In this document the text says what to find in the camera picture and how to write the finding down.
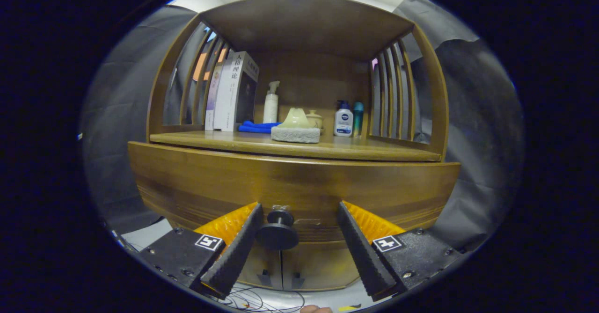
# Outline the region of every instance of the book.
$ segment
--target book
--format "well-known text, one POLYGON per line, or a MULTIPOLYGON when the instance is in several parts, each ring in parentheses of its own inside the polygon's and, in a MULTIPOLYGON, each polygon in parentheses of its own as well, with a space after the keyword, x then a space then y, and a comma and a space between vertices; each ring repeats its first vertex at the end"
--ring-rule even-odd
POLYGON ((212 74, 212 81, 210 81, 208 99, 206 101, 206 117, 204 128, 207 131, 214 130, 214 108, 216 108, 216 97, 218 95, 218 88, 220 84, 220 77, 222 76, 221 74, 223 67, 223 63, 217 64, 214 67, 214 74, 212 74))
POLYGON ((212 129, 234 131, 253 119, 258 75, 259 68, 246 51, 229 55, 220 75, 212 129))

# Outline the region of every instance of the cabinet door knob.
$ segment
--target cabinet door knob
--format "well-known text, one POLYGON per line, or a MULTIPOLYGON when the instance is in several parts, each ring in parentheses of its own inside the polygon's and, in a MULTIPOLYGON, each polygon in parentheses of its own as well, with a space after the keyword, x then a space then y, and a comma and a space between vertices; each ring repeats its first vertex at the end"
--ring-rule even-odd
POLYGON ((271 250, 287 250, 295 247, 298 234, 293 225, 293 215, 285 210, 273 210, 268 213, 268 224, 264 224, 256 233, 256 240, 271 250))

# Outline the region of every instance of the blue towel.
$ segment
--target blue towel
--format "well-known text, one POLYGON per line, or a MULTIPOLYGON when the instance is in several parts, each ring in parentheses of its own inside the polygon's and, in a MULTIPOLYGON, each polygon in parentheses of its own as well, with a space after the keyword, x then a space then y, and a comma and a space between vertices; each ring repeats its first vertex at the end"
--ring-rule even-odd
POLYGON ((270 134, 270 129, 280 124, 281 123, 255 124, 252 121, 245 121, 239 126, 238 130, 240 132, 260 132, 270 134))

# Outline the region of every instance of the wooden shelf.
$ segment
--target wooden shelf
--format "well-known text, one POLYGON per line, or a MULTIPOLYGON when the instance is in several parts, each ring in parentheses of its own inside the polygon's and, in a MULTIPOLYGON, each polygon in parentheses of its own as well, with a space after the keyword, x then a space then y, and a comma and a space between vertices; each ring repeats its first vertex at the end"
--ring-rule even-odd
POLYGON ((242 0, 199 14, 240 51, 302 51, 371 61, 414 23, 351 0, 242 0))
POLYGON ((368 138, 321 135, 319 143, 287 143, 270 139, 270 134, 250 132, 189 131, 152 134, 150 141, 242 153, 263 153, 291 157, 362 161, 439 161, 440 155, 368 138))

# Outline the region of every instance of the bottle cap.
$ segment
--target bottle cap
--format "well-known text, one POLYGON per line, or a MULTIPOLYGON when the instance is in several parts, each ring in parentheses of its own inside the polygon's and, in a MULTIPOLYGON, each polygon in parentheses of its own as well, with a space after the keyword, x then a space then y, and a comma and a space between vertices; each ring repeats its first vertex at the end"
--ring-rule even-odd
POLYGON ((353 110, 364 112, 364 104, 362 104, 361 102, 354 102, 353 110))
POLYGON ((347 100, 337 100, 339 103, 339 109, 349 109, 349 103, 347 100))

